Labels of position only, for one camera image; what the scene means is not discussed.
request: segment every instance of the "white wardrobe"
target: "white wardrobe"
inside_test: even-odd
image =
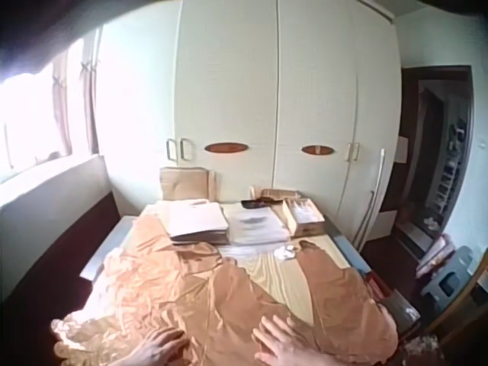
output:
[[[109,52],[114,44],[124,52]],[[349,239],[373,191],[374,222],[401,96],[396,31],[372,8],[356,0],[168,0],[108,24],[100,58],[99,138],[122,214],[160,198],[159,167],[178,165],[214,170],[220,201],[246,198],[252,185],[296,189]],[[204,149],[213,143],[249,148]],[[310,155],[305,146],[333,153]]]

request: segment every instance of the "box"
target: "box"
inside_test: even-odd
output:
[[[300,198],[300,193],[286,189],[251,187],[250,196],[252,200],[257,200],[260,197],[269,197],[279,201],[284,199],[298,199]]]
[[[303,221],[303,217],[297,216],[295,205],[298,205],[301,210],[307,213],[310,221]],[[326,233],[323,215],[309,198],[284,200],[283,216],[293,238],[318,236]]]

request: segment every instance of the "oval wooden handle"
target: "oval wooden handle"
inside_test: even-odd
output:
[[[330,155],[334,153],[334,149],[332,147],[322,146],[322,145],[305,146],[302,147],[302,151],[306,154],[317,155],[317,156]]]
[[[212,143],[205,146],[205,150],[215,154],[234,154],[246,151],[249,148],[244,143]]]

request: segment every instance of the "door handle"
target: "door handle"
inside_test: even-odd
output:
[[[344,160],[346,162],[350,162],[351,161],[351,148],[352,148],[352,143],[348,143],[348,148],[345,151],[345,155],[344,155]]]
[[[371,202],[371,208],[370,208],[369,213],[368,213],[368,219],[366,221],[366,224],[364,225],[361,237],[358,240],[358,244],[357,244],[357,249],[359,252],[363,249],[364,238],[366,237],[366,232],[368,231],[369,224],[371,223],[371,218],[373,217],[374,206],[376,206],[376,202],[378,199],[378,191],[380,190],[381,179],[383,178],[383,168],[384,168],[386,156],[387,156],[387,151],[385,149],[381,149],[381,151],[380,151],[380,166],[378,168],[378,176],[376,179],[376,185],[374,186],[374,191],[372,191],[373,192],[373,195],[372,195],[373,199]]]
[[[185,139],[180,139],[180,158],[181,160],[187,160],[185,158]]]
[[[173,143],[173,145],[175,146],[175,150],[176,150],[175,139],[166,139],[166,158],[168,158],[168,160],[170,162],[175,162],[176,159],[172,159],[172,157],[171,157],[171,149],[170,149],[169,143]]]
[[[352,244],[356,246],[356,242],[358,240],[358,236],[363,230],[363,226],[366,223],[366,219],[368,218],[369,211],[371,210],[371,205],[373,204],[373,199],[374,199],[374,191],[370,191],[371,196],[369,197],[369,202],[368,202],[368,208],[366,209],[366,212],[364,213],[363,220],[361,220],[361,223],[359,224],[358,231],[356,231],[356,234],[354,235],[354,239],[352,240]]]
[[[359,143],[354,143],[354,149],[352,150],[352,159],[357,162],[359,157]]]

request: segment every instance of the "stack of papers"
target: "stack of papers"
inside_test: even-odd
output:
[[[269,207],[247,210],[239,207],[226,212],[229,240],[233,245],[259,245],[286,242],[290,232]]]
[[[166,229],[174,243],[228,243],[229,224],[217,202],[172,202]]]
[[[303,202],[291,202],[291,212],[298,223],[319,223],[323,221],[323,217],[317,216],[312,207]]]

